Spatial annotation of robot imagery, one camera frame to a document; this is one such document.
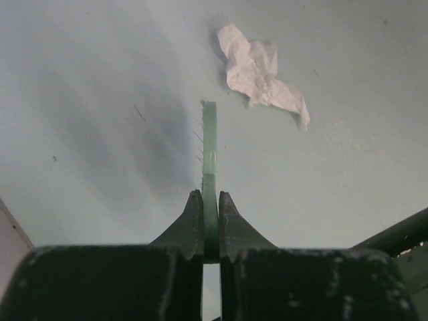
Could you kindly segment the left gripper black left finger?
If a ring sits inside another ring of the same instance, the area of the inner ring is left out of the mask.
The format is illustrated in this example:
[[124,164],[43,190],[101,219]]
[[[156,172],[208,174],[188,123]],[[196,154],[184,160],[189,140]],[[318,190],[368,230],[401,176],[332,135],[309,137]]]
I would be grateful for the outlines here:
[[160,236],[139,245],[52,245],[17,266],[2,320],[200,320],[201,193]]

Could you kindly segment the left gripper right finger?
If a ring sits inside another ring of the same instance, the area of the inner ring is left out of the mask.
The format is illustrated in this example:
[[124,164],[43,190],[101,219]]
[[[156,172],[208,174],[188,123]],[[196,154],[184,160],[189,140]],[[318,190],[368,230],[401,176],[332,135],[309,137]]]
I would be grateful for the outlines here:
[[219,196],[222,320],[416,320],[393,260],[375,249],[278,248]]

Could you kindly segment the green hand brush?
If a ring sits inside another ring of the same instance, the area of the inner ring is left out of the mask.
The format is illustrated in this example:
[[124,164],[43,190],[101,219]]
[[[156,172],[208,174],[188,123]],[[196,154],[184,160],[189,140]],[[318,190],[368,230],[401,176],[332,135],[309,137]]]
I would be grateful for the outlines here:
[[204,254],[205,264],[219,262],[219,228],[217,206],[217,104],[202,100],[202,133],[197,137],[201,141],[201,197],[203,201],[204,220]]

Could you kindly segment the white paper scrap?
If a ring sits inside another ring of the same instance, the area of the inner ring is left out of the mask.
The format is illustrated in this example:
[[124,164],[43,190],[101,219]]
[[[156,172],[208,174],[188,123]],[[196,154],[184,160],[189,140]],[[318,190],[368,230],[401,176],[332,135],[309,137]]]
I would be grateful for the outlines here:
[[307,128],[310,115],[303,95],[277,79],[277,47],[272,43],[248,40],[234,24],[221,28],[217,37],[227,58],[225,71],[229,88],[245,94],[251,106],[274,106],[297,114],[302,126]]

